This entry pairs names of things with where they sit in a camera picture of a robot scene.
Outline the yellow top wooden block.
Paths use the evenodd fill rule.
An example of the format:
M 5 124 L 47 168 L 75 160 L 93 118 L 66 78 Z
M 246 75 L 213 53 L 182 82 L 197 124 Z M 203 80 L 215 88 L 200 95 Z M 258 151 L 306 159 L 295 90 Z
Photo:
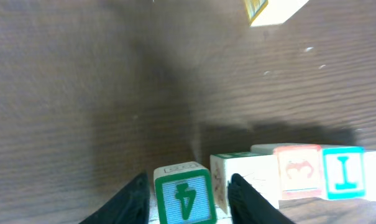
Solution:
M 364 153 L 366 199 L 376 202 L 376 150 Z

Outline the red number 3 block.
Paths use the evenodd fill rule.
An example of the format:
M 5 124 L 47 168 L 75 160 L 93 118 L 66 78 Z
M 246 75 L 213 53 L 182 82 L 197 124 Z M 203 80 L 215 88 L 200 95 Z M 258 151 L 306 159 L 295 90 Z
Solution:
M 282 200 L 319 197 L 323 191 L 321 146 L 318 144 L 255 144 L 250 150 L 277 158 Z

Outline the green number 5 block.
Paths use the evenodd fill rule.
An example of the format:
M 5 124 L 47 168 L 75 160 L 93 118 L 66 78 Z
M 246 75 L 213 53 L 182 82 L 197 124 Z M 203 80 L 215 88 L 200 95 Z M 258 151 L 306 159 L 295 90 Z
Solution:
M 160 224 L 217 222 L 211 173 L 191 161 L 154 170 L 154 190 Z

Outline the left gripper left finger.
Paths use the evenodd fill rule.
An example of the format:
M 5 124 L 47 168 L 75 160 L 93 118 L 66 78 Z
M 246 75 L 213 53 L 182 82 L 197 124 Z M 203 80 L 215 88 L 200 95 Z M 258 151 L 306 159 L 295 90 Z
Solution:
M 142 172 L 80 224 L 148 224 L 149 212 L 149 180 Z

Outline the plain beige wooden block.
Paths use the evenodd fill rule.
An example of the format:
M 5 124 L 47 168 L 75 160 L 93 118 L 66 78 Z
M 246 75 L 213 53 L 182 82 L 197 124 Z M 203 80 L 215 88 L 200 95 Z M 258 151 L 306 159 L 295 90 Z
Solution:
M 232 152 L 210 156 L 213 195 L 216 205 L 230 214 L 227 186 L 233 174 L 241 175 L 271 205 L 279 208 L 281 198 L 276 156 L 254 152 Z

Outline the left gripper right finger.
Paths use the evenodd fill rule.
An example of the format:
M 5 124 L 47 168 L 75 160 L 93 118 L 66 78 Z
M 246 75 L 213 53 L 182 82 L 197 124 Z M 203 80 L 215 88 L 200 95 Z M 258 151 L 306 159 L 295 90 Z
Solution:
M 233 174 L 227 186 L 233 224 L 295 224 L 272 206 L 240 174 Z

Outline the blue letter I block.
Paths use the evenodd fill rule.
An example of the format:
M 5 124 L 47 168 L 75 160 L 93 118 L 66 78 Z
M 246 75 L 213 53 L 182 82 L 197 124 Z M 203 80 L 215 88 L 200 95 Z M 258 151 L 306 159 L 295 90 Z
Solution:
M 324 192 L 326 200 L 363 198 L 366 195 L 364 148 L 323 144 Z

